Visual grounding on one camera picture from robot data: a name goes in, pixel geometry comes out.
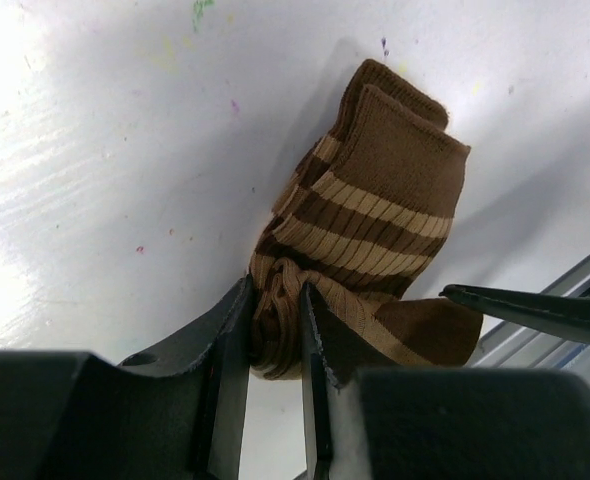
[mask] white table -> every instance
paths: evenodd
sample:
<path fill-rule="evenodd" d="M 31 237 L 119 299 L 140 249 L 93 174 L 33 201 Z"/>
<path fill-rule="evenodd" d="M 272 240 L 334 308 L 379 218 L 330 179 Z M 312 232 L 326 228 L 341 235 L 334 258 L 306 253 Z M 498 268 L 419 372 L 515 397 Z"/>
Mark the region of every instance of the white table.
<path fill-rule="evenodd" d="M 206 311 L 382 37 L 473 146 L 410 296 L 590 253 L 590 1 L 199 5 L 0 0 L 0 348 L 119 361 Z M 251 379 L 241 478 L 304 469 L 300 388 Z"/>

